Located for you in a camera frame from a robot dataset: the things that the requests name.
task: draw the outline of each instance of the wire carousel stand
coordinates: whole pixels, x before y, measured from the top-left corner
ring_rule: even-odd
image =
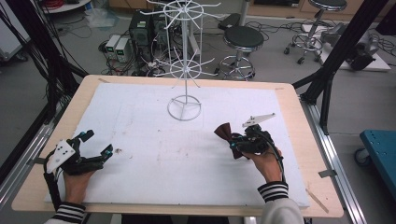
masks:
[[[169,115],[172,116],[172,118],[174,119],[184,120],[184,121],[195,119],[201,114],[201,103],[196,97],[188,95],[187,81],[192,80],[195,83],[195,85],[199,88],[200,86],[198,86],[198,84],[195,82],[195,79],[198,78],[198,76],[200,76],[201,74],[216,76],[214,74],[209,74],[202,71],[202,65],[206,63],[211,63],[215,59],[213,58],[210,61],[202,63],[202,54],[200,54],[199,62],[193,61],[192,59],[195,57],[197,50],[194,52],[191,59],[188,58],[188,38],[189,38],[188,22],[192,21],[193,24],[200,31],[200,49],[202,49],[203,16],[207,15],[207,16],[219,18],[218,16],[204,13],[204,7],[217,7],[220,4],[199,5],[191,0],[176,0],[168,4],[164,4],[160,2],[151,2],[149,0],[148,2],[151,4],[163,6],[163,11],[156,11],[150,13],[141,12],[141,13],[145,15],[152,15],[159,13],[165,14],[165,21],[167,26],[164,29],[168,29],[175,21],[181,22],[182,40],[183,40],[183,58],[180,59],[180,57],[177,55],[177,60],[175,62],[172,62],[171,50],[169,49],[168,50],[169,63],[161,62],[158,59],[156,59],[156,61],[159,64],[166,64],[170,66],[169,72],[161,74],[161,76],[171,74],[173,77],[177,78],[177,81],[184,80],[185,82],[184,84],[185,93],[183,95],[179,95],[177,97],[172,98],[168,104]],[[195,20],[197,19],[200,19],[201,21],[200,25],[198,25],[195,22]],[[166,34],[168,39],[168,46],[170,46],[169,34],[168,32],[166,32]]]

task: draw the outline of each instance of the person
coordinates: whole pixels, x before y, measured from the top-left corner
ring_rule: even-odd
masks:
[[[289,186],[282,181],[282,173],[274,152],[266,151],[261,155],[243,153],[253,160],[266,184],[258,188],[265,200],[262,209],[262,224],[304,223],[303,216],[295,201],[289,199]],[[66,196],[56,214],[45,224],[80,223],[85,207],[82,202],[86,188],[94,172],[84,175],[64,174]]]

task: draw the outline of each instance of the aluminum rail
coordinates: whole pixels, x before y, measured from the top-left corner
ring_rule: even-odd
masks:
[[[29,146],[26,148],[18,162],[15,164],[14,168],[8,174],[6,180],[0,186],[0,211],[7,203],[12,193],[21,187],[21,184],[26,178],[27,173],[32,168],[32,165],[30,165],[31,162],[35,160],[44,145],[46,145],[54,127],[55,119],[52,119],[49,124],[41,125],[41,128],[30,142]]]
[[[332,139],[329,135],[326,135],[320,127],[320,112],[318,111],[317,106],[308,105],[305,102],[302,102],[302,106],[306,106],[306,109],[308,110],[309,115],[312,119],[312,124],[317,131],[318,139],[320,140],[323,153],[327,159],[328,169],[332,169],[336,173],[336,175],[332,177],[332,180],[335,181],[335,186],[338,188],[339,194],[341,194],[339,196],[342,197],[342,199],[344,200],[344,206],[348,211],[352,223],[366,224],[367,221],[364,217],[363,212],[361,211],[361,207],[355,197],[355,193],[353,192],[353,189],[350,186],[349,181],[347,180],[347,175],[338,158],[334,145],[332,144]]]

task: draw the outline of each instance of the striped sleeve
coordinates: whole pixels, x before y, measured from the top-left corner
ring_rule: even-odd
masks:
[[[85,206],[75,203],[62,203],[52,219],[58,219],[66,223],[81,223],[85,216]]]
[[[289,186],[282,181],[274,181],[262,185],[258,191],[266,203],[276,199],[289,198]]]

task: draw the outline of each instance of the wooden table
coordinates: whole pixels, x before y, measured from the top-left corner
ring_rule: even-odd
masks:
[[[203,87],[274,90],[289,131],[290,141],[295,150],[294,153],[299,163],[306,186],[306,192],[311,204],[310,207],[302,209],[303,216],[341,217],[344,214],[331,179],[329,177],[321,178],[318,174],[326,170],[326,166],[319,153],[318,145],[309,127],[297,94],[290,84],[206,79],[200,79],[197,80],[197,82]],[[175,79],[109,76],[85,77],[39,156],[40,158],[45,158],[55,148],[55,145],[60,139],[73,137],[72,135],[95,93],[96,87],[100,83],[173,86],[175,84]],[[42,165],[34,165],[12,203],[12,208],[14,210],[53,211],[52,204],[43,201],[48,190],[42,174]],[[261,215],[262,209],[252,206],[90,203],[87,204],[87,212],[257,217]]]

